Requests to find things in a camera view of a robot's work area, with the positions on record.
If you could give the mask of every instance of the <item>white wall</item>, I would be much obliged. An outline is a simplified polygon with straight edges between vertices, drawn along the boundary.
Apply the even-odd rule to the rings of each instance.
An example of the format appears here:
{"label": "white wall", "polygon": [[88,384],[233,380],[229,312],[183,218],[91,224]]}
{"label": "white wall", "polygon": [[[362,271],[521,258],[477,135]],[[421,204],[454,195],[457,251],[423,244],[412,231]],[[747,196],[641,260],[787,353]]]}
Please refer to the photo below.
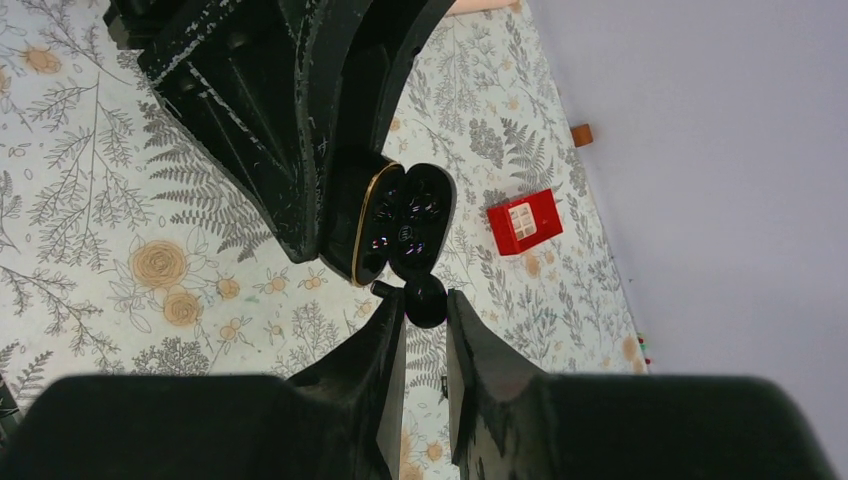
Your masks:
{"label": "white wall", "polygon": [[654,371],[777,381],[848,476],[848,2],[529,1]]}

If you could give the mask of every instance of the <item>floral wallpaper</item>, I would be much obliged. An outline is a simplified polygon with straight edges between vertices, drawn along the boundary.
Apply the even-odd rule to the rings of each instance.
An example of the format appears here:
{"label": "floral wallpaper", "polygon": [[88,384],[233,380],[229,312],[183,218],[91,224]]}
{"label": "floral wallpaper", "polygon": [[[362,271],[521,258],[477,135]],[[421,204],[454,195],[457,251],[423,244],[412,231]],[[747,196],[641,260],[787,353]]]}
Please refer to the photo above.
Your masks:
{"label": "floral wallpaper", "polygon": [[[378,299],[293,265],[250,203],[186,142],[106,0],[0,0],[0,373],[23,409],[81,372],[287,376]],[[385,153],[456,179],[435,273],[557,372],[645,371],[620,279],[526,4],[445,19]],[[552,188],[565,233],[500,257],[488,206]],[[389,271],[383,279],[398,283]],[[441,398],[445,330],[409,328],[404,480],[458,478]]]}

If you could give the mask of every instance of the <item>red box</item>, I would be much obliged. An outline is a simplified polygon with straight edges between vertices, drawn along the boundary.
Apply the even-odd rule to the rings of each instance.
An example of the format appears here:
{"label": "red box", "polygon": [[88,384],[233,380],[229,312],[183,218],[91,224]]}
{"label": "red box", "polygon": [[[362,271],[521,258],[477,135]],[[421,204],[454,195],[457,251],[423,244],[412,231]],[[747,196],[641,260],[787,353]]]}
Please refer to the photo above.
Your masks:
{"label": "red box", "polygon": [[562,233],[551,189],[492,207],[486,215],[501,255],[516,255]]}

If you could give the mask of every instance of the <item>small wooden block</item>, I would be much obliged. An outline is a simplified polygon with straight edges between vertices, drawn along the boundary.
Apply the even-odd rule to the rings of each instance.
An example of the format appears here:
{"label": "small wooden block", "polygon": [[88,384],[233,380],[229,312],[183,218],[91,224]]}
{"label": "small wooden block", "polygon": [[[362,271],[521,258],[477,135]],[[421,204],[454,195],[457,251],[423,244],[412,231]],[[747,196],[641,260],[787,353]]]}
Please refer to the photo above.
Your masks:
{"label": "small wooden block", "polygon": [[592,138],[592,127],[590,127],[589,124],[583,124],[572,128],[571,136],[574,138],[575,147],[589,145],[594,141]]}

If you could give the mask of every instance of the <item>gold trim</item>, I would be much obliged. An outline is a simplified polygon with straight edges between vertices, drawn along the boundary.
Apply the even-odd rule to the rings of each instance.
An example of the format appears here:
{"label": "gold trim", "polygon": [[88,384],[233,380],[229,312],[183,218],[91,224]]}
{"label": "gold trim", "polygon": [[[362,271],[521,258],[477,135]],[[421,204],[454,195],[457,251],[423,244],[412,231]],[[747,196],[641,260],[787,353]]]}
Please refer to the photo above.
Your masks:
{"label": "gold trim", "polygon": [[365,198],[362,200],[362,209],[359,211],[359,223],[356,227],[356,241],[353,244],[353,263],[350,266],[350,279],[353,284],[357,287],[364,287],[365,285],[359,283],[359,280],[356,278],[356,261],[359,260],[359,242],[362,240],[362,227],[365,224],[365,213],[368,211],[368,203],[371,200],[371,193],[374,190],[374,187],[377,185],[377,182],[380,180],[380,177],[383,176],[390,169],[400,167],[399,163],[389,161],[389,164],[383,167],[382,170],[377,172],[376,175],[371,177],[371,182],[368,184],[368,188],[365,190]]}

